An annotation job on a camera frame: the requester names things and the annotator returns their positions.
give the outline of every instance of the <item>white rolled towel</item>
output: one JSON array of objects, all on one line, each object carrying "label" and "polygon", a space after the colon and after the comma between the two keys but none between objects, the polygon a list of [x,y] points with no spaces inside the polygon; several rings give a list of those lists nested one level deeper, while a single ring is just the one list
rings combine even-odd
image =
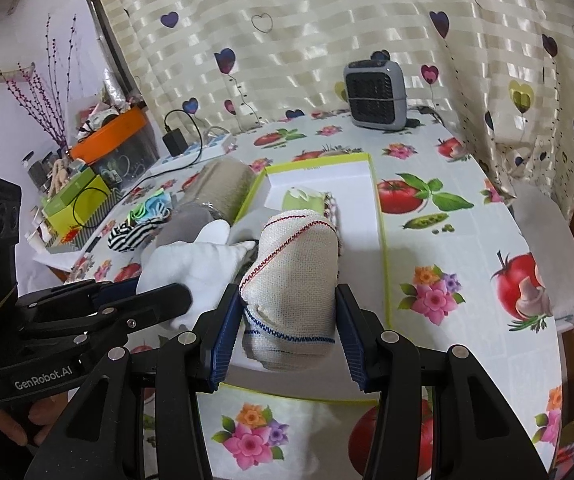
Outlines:
[{"label": "white rolled towel", "polygon": [[269,370],[316,366],[332,349],[338,275],[336,228],[311,210],[273,216],[240,283],[243,349]]}]

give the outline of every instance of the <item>white wall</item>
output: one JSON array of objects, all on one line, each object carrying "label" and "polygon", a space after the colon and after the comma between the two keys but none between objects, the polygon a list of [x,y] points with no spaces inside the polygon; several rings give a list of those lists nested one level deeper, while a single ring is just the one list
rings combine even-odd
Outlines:
[{"label": "white wall", "polygon": [[[96,42],[94,25],[86,0],[20,0],[11,16],[0,14],[0,67],[13,70],[35,62],[40,73],[46,74],[45,23],[51,14],[50,33],[59,43],[63,62],[67,59],[68,32],[71,19],[77,15],[78,69],[72,67],[70,92],[72,98],[96,93],[105,67]],[[21,292],[57,284],[46,267],[31,260],[33,250],[24,240],[31,229],[29,211],[38,203],[37,191],[22,167],[22,158],[31,150],[36,154],[55,151],[57,146],[27,113],[19,107],[4,84],[0,84],[0,177],[22,187],[20,211],[20,243],[16,247],[16,263]]]}]

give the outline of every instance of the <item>finger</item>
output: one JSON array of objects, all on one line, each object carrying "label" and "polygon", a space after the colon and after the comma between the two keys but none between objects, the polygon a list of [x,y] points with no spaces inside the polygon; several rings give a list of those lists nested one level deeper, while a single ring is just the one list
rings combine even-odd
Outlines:
[{"label": "finger", "polygon": [[67,393],[38,400],[29,410],[29,420],[36,426],[53,424],[67,405]]},{"label": "finger", "polygon": [[27,445],[27,434],[24,432],[22,426],[3,410],[0,410],[0,431],[18,446]]},{"label": "finger", "polygon": [[36,446],[41,446],[42,443],[45,441],[47,435],[49,434],[49,431],[51,431],[51,428],[53,428],[53,424],[48,424],[45,427],[43,427],[37,434],[35,437],[33,437],[33,441],[35,442]]}]

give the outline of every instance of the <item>striped curtain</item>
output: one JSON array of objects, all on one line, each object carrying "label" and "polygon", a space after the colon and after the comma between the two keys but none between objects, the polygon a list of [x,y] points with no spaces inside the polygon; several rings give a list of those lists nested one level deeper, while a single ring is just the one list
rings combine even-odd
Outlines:
[{"label": "striped curtain", "polygon": [[102,3],[158,121],[240,131],[347,107],[343,67],[390,57],[506,198],[527,180],[571,218],[574,0]]}]

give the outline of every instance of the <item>orange flower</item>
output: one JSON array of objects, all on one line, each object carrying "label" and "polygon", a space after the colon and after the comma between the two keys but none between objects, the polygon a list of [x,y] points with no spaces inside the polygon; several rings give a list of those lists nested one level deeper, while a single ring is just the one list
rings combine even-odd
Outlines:
[{"label": "orange flower", "polygon": [[416,267],[414,285],[433,285],[440,277],[433,272],[433,267]]},{"label": "orange flower", "polygon": [[262,406],[260,404],[249,404],[247,402],[244,403],[243,409],[238,413],[236,420],[252,429],[267,424],[267,421],[264,420],[264,416],[262,415]]},{"label": "orange flower", "polygon": [[563,407],[563,387],[558,386],[549,391],[549,402],[547,403],[547,411],[562,410]]}]

